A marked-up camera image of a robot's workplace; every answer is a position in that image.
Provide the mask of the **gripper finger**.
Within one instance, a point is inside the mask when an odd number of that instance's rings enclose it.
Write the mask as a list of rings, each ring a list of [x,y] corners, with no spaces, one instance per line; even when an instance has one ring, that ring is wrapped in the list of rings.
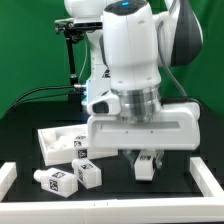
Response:
[[[139,153],[140,153],[139,150],[124,150],[123,151],[124,157],[129,162],[131,172],[134,172],[134,164],[138,158]]]
[[[162,167],[162,158],[163,158],[163,156],[164,156],[164,151],[163,150],[157,152],[156,160],[155,160],[157,169],[161,169],[161,167]]]

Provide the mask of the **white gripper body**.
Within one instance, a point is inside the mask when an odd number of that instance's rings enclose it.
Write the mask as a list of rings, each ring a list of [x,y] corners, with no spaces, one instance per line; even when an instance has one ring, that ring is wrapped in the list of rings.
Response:
[[[128,123],[119,115],[116,96],[87,106],[89,144],[99,149],[195,150],[200,144],[200,106],[196,102],[165,104],[148,122]]]

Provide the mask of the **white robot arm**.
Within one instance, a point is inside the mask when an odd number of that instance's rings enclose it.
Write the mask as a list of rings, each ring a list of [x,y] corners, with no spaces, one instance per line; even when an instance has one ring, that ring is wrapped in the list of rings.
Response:
[[[110,88],[87,104],[90,145],[136,149],[152,169],[166,150],[200,144],[199,104],[163,103],[158,67],[190,62],[201,48],[201,28],[187,0],[167,6],[155,16],[146,0],[65,0],[73,18],[102,20],[99,45]]]

